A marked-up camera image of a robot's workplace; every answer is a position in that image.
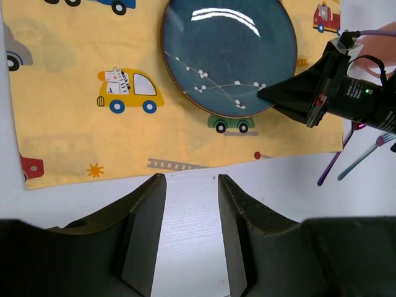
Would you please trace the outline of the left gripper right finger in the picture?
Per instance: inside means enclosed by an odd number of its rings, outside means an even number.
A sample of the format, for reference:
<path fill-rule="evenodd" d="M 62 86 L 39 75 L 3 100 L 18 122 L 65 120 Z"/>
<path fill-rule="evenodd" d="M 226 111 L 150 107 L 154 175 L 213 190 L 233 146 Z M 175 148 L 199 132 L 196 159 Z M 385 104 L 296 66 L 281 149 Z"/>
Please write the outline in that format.
<path fill-rule="evenodd" d="M 293 221 L 218 177 L 231 296 L 394 296 L 395 218 Z"/>

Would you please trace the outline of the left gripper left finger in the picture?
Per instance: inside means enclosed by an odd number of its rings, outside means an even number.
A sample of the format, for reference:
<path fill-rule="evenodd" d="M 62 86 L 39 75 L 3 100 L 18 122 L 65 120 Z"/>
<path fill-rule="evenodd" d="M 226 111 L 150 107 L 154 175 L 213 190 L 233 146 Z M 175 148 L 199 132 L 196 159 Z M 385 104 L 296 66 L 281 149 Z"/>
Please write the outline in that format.
<path fill-rule="evenodd" d="M 2 296 L 150 296 L 166 201 L 155 174 L 63 228 L 1 221 Z"/>

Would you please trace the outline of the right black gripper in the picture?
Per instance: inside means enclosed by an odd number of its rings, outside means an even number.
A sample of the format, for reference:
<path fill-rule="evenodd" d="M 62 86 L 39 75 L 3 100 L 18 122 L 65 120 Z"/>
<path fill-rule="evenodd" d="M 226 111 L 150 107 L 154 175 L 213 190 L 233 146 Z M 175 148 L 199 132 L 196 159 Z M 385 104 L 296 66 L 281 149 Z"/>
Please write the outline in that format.
<path fill-rule="evenodd" d="M 257 96 L 288 118 L 314 127 L 326 113 L 395 133 L 395 73 L 370 55 L 381 71 L 379 85 L 347 75 L 355 60 L 338 40 L 330 40 L 323 56 L 308 70 L 258 91 Z"/>

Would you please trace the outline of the purple metallic spoon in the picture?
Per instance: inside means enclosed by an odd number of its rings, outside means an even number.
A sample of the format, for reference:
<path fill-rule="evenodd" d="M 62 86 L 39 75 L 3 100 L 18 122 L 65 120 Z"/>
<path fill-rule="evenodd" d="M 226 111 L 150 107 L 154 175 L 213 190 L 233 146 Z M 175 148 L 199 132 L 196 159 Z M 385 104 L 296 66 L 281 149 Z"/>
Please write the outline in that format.
<path fill-rule="evenodd" d="M 320 176 L 320 178 L 317 181 L 317 185 L 318 186 L 322 186 L 326 177 L 328 176 L 328 174 L 330 173 L 332 167 L 334 166 L 335 162 L 337 161 L 338 157 L 340 156 L 340 154 L 343 152 L 343 149 L 345 148 L 345 146 L 347 145 L 347 143 L 350 141 L 350 139 L 352 138 L 353 134 L 355 131 L 357 130 L 361 130 L 365 127 L 365 124 L 361 124 L 361 123 L 357 123 L 357 122 L 352 122 L 351 123 L 351 129 L 349 131 L 349 133 L 346 135 L 346 137 L 343 140 L 343 147 L 342 150 L 337 152 L 333 159 L 330 161 L 329 165 L 327 166 L 327 168 L 324 170 L 324 172 L 322 173 L 322 175 Z"/>

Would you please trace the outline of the dark blue ceramic plate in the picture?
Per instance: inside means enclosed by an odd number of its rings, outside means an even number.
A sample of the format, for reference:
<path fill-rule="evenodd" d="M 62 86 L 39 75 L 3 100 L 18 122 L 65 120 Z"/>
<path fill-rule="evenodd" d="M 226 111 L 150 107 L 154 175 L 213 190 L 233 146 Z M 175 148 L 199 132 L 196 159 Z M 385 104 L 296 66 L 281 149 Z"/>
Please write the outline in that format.
<path fill-rule="evenodd" d="M 280 1 L 170 1 L 161 49 L 182 94 L 224 118 L 265 112 L 272 104 L 259 91 L 296 70 L 296 34 Z"/>

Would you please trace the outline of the yellow car-print placemat cloth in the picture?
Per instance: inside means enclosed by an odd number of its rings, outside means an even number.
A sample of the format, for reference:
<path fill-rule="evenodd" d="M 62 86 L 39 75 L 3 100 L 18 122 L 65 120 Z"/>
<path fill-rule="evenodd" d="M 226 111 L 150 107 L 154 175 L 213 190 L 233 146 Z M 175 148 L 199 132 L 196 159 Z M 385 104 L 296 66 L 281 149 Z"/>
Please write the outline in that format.
<path fill-rule="evenodd" d="M 163 59 L 169 2 L 1 3 L 29 189 L 341 149 L 336 116 L 309 129 L 272 106 L 249 118 L 224 118 L 190 101 Z M 296 34 L 296 75 L 336 37 L 340 3 L 280 2 Z"/>

